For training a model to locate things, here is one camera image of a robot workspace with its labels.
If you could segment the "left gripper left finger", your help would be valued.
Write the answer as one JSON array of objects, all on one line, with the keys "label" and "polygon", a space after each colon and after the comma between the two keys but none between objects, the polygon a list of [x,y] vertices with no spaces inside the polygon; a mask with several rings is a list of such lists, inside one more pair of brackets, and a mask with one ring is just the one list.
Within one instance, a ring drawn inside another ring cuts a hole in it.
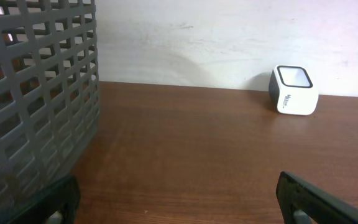
[{"label": "left gripper left finger", "polygon": [[46,223],[54,214],[63,224],[75,221],[80,189],[74,175],[68,174],[35,193],[26,203],[0,214],[0,223]]}]

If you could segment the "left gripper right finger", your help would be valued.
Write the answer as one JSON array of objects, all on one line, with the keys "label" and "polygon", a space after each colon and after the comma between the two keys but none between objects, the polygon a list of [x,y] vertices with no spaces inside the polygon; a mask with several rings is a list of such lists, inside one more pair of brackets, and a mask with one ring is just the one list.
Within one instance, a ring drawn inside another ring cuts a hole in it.
[{"label": "left gripper right finger", "polygon": [[358,223],[358,209],[313,184],[283,171],[276,196],[285,224]]}]

